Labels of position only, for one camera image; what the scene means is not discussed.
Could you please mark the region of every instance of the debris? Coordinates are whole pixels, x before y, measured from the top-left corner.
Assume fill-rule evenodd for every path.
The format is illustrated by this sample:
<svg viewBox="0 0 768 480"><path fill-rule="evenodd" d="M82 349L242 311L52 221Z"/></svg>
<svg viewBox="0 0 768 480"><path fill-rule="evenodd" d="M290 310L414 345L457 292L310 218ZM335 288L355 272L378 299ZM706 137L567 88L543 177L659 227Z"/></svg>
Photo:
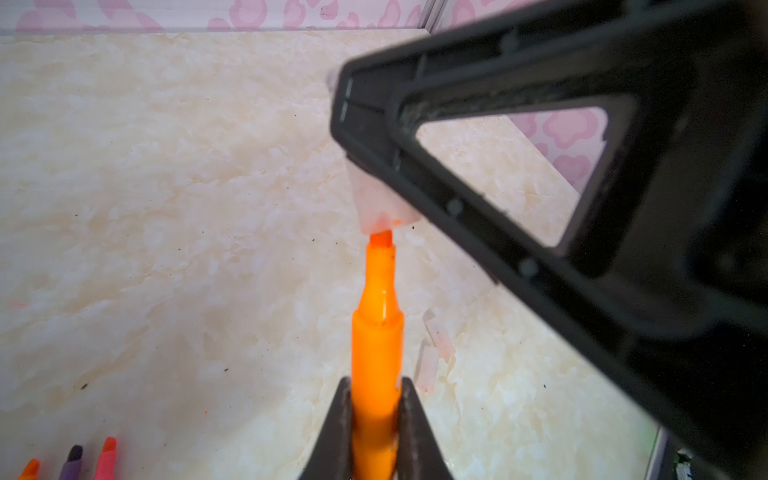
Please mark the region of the debris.
<svg viewBox="0 0 768 480"><path fill-rule="evenodd" d="M445 327L442 322L435 318L435 314L431 310L424 312L424 325L427 327L429 336L432 338L432 342L440 352L440 356L446 362L448 362L452 356L456 353L456 349L453 347L448 332L445 331Z"/></svg>
<svg viewBox="0 0 768 480"><path fill-rule="evenodd" d="M432 393L435 390L439 355L440 352L434 346L422 346L422 352L419 356L419 370L416 372L415 386L424 393Z"/></svg>

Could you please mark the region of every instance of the red marker tip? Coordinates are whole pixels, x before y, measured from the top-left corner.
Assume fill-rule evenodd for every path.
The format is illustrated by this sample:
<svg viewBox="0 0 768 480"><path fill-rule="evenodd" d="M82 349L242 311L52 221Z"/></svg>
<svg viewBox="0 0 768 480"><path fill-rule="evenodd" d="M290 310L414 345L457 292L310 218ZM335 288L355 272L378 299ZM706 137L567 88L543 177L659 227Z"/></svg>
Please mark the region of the red marker tip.
<svg viewBox="0 0 768 480"><path fill-rule="evenodd" d="M113 450L118 449L118 441L113 439L112 437L107 437L106 440L104 440L104 447L101 449L101 452L111 452Z"/></svg>

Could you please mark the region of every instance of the black plastic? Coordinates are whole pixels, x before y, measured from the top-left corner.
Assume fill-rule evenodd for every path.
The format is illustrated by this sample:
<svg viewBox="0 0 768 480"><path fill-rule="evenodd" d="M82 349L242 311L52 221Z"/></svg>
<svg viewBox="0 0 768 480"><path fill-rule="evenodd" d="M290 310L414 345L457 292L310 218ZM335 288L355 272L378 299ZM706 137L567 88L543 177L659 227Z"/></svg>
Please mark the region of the black plastic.
<svg viewBox="0 0 768 480"><path fill-rule="evenodd" d="M753 27L727 0L549 1L349 62L331 120L350 160L737 477L768 447L768 57ZM415 139L428 121L584 106L607 112L606 148L554 249Z"/></svg>
<svg viewBox="0 0 768 480"><path fill-rule="evenodd" d="M341 379L299 480L352 478L352 398L349 377Z"/></svg>
<svg viewBox="0 0 768 480"><path fill-rule="evenodd" d="M67 462L76 462L83 458L83 447L80 445L74 445L69 449L69 455L67 456Z"/></svg>
<svg viewBox="0 0 768 480"><path fill-rule="evenodd" d="M336 388L326 421L317 436L315 448L300 480L349 480L352 478L351 453L352 398L349 377ZM435 436L410 378L402 379L398 411L399 442L397 475L402 480L452 480L442 460Z"/></svg>

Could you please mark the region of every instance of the marble floor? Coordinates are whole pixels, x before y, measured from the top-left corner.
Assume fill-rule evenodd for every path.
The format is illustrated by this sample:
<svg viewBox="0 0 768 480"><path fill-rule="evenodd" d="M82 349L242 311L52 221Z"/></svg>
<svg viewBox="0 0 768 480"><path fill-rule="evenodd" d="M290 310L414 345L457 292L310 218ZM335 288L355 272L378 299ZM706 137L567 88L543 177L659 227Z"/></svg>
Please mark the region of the marble floor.
<svg viewBox="0 0 768 480"><path fill-rule="evenodd" d="M118 439L118 478L295 478L341 376L366 238L324 76L423 31L0 37L0 475ZM578 194L500 118L425 146L556 243ZM412 375L456 478L642 478L656 425L465 253L397 230Z"/></svg>

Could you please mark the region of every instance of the pink marker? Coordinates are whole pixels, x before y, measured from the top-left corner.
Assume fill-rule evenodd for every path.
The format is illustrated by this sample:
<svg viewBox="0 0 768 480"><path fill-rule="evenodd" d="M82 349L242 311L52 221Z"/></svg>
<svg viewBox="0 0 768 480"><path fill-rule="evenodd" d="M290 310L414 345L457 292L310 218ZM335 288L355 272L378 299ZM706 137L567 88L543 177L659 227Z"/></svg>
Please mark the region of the pink marker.
<svg viewBox="0 0 768 480"><path fill-rule="evenodd" d="M118 441L107 437L98 456L94 480L114 480L114 460L118 456Z"/></svg>

